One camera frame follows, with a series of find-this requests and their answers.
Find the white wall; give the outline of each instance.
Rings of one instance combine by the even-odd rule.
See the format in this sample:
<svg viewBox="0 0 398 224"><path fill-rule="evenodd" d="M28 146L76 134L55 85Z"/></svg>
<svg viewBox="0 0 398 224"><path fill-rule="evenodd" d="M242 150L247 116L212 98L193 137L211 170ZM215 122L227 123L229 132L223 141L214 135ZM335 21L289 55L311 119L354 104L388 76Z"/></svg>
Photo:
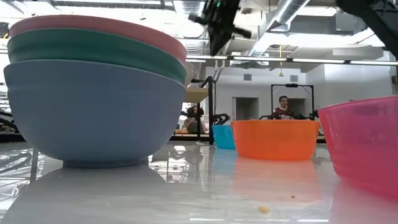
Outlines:
<svg viewBox="0 0 398 224"><path fill-rule="evenodd" d="M388 60L385 53L379 60ZM324 107L349 100L393 94L388 66L320 65L306 74L307 84L315 85L315 106Z"/></svg>
<svg viewBox="0 0 398 224"><path fill-rule="evenodd" d="M305 75L305 81L308 85L314 86L314 108L322 108L325 101L325 65L319 65L313 70L307 72ZM311 101L307 100L306 102L306 113L309 113L311 110Z"/></svg>
<svg viewBox="0 0 398 224"><path fill-rule="evenodd" d="M10 61L8 60L8 54L0 54L0 82L5 82L3 70L9 64Z"/></svg>
<svg viewBox="0 0 398 224"><path fill-rule="evenodd" d="M206 68L207 75L213 75L214 68ZM286 84L290 75L298 75L298 84L305 84L305 74L299 69L283 69L284 77L279 76L280 70L225 68L217 83L216 113L232 114L232 99L234 97L259 98L259 115L271 113L271 84ZM251 74L252 81L243 81L244 74ZM306 99L308 93L302 88L280 88L274 95L274 107L278 98L286 95L289 98Z"/></svg>

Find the bowl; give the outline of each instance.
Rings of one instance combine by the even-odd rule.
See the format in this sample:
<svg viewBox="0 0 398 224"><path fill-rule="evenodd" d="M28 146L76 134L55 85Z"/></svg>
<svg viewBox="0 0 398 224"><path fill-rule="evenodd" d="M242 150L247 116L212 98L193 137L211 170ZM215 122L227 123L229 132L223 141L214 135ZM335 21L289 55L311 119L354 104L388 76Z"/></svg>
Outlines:
<svg viewBox="0 0 398 224"><path fill-rule="evenodd" d="M157 47L177 58L180 62L185 62L187 57L187 50L181 42L168 34L139 24L102 17L35 16L15 23L11 26L9 33L11 37L15 37L29 30L47 28L75 28L116 34Z"/></svg>
<svg viewBox="0 0 398 224"><path fill-rule="evenodd" d="M213 125L213 135L217 148L235 149L231 125Z"/></svg>
<svg viewBox="0 0 398 224"><path fill-rule="evenodd" d="M317 143L318 121L249 120L232 122L239 156L284 161L308 160Z"/></svg>
<svg viewBox="0 0 398 224"><path fill-rule="evenodd" d="M185 98L176 81L105 63L30 60L4 74L23 137L70 167L139 163L168 142Z"/></svg>
<svg viewBox="0 0 398 224"><path fill-rule="evenodd" d="M8 42L10 62L67 59L124 65L185 82L177 59L153 46L119 35L81 29L39 29Z"/></svg>
<svg viewBox="0 0 398 224"><path fill-rule="evenodd" d="M398 96L358 100L319 111L338 176L363 189L398 198Z"/></svg>

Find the pipe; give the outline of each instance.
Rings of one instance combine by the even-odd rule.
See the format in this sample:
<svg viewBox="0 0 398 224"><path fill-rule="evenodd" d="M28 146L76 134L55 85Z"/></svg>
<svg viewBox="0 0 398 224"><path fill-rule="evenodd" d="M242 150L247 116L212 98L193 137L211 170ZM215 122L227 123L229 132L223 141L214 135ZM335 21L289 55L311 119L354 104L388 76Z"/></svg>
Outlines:
<svg viewBox="0 0 398 224"><path fill-rule="evenodd" d="M269 13L268 16L271 18L267 18L264 24L266 33L248 50L246 56L262 56L268 48L267 45L269 46L269 44L272 44L267 43L267 41L271 39L270 35L272 35L267 33L267 31L290 23L296 17L299 9L307 5L309 1L310 0L280 0L278 8Z"/></svg>
<svg viewBox="0 0 398 224"><path fill-rule="evenodd" d="M203 6L205 6L205 1L192 1L192 0L172 0L175 12L180 14L183 17L188 19L189 14L195 14L197 16L201 15L203 10ZM206 31L203 30L203 33L199 37L194 37L192 40L197 38L197 42L186 42L183 43L187 52L190 54L203 54L205 51L206 43L204 39L204 35L206 35Z"/></svg>

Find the person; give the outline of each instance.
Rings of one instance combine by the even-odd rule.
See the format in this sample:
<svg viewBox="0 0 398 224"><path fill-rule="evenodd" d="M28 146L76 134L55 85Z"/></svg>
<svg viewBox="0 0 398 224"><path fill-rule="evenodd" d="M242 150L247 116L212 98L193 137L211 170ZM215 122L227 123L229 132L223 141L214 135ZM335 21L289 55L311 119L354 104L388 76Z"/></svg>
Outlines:
<svg viewBox="0 0 398 224"><path fill-rule="evenodd" d="M189 116L186 118L184 121L184 124L182 125L183 130L187 130L188 133L196 133L197 132L197 114L198 114L198 107L194 106L193 108L189 108L187 110ZM200 108L200 116L204 114L203 109ZM206 132L205 124L203 122L200 123L200 129L201 133Z"/></svg>
<svg viewBox="0 0 398 224"><path fill-rule="evenodd" d="M289 109L289 99L287 96L279 97L279 107L274 109L274 113L277 113L282 119L294 119L293 111Z"/></svg>

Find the red shirt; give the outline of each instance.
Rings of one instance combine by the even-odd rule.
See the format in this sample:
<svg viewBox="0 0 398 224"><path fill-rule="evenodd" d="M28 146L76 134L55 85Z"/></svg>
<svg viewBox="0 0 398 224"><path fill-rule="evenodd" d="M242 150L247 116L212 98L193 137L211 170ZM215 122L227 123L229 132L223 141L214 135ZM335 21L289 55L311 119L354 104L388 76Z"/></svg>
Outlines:
<svg viewBox="0 0 398 224"><path fill-rule="evenodd" d="M293 111L288 108L283 109L281 107L278 107L274 110L274 112L279 114L282 119L294 119L293 117L289 116L290 114L293 113Z"/></svg>

